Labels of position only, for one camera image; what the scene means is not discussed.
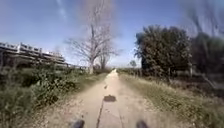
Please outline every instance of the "grass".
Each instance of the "grass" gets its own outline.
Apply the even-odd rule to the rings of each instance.
[[[146,81],[128,75],[120,75],[120,79],[149,98],[161,111],[175,114],[194,128],[224,127],[224,103],[218,98],[197,96],[154,80]]]

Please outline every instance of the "bare tree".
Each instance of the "bare tree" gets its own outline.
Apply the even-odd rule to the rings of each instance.
[[[93,73],[94,62],[98,57],[114,53],[112,47],[111,26],[111,0],[85,0],[82,7],[83,24],[87,33],[85,38],[77,41],[70,39],[70,44],[75,55],[89,63],[89,73]]]

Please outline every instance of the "tree trunk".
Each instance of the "tree trunk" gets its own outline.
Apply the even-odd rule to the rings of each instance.
[[[89,74],[93,74],[93,65],[94,65],[94,61],[91,60],[91,61],[89,62]]]

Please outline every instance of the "blue sky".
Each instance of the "blue sky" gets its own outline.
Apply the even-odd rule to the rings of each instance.
[[[122,53],[110,65],[126,66],[134,58],[135,34],[143,26],[180,25],[180,0],[114,0],[115,43]],[[78,37],[77,12],[81,0],[0,0],[0,41],[24,42],[45,51],[60,49],[69,63],[80,64],[68,56],[64,40]]]

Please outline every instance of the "dirt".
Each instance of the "dirt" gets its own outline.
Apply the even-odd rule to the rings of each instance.
[[[29,127],[71,128],[78,119],[85,121],[85,128],[135,128],[140,120],[150,128],[187,127],[121,83],[116,70],[92,88],[39,114]]]

